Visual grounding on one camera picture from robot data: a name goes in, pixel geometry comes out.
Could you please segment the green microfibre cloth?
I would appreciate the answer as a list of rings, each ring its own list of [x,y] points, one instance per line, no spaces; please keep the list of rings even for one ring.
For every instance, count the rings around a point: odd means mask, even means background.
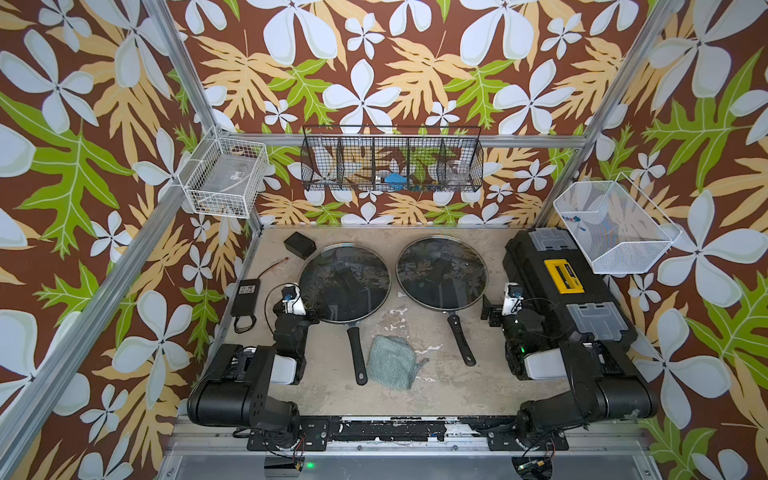
[[[369,352],[367,373],[370,380],[384,387],[407,391],[428,362],[428,358],[418,358],[404,338],[377,335]]]

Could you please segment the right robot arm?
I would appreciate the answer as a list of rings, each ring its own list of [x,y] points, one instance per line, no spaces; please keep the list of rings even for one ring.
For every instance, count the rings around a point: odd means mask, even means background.
[[[637,334],[612,301],[556,303],[526,298],[516,283],[504,300],[482,300],[481,317],[502,330],[505,359],[520,380],[565,380],[568,389],[521,404],[514,432],[539,437],[609,420],[652,417],[659,400],[627,355]]]

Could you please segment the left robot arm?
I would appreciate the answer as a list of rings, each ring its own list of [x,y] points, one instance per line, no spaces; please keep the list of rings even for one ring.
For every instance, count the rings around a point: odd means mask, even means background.
[[[223,344],[216,351],[187,402],[187,416],[194,424],[298,434],[298,407],[274,399],[268,392],[272,384],[296,385],[301,381],[307,365],[309,329],[319,320],[304,305],[296,283],[281,286],[281,300],[273,312],[272,345]]]

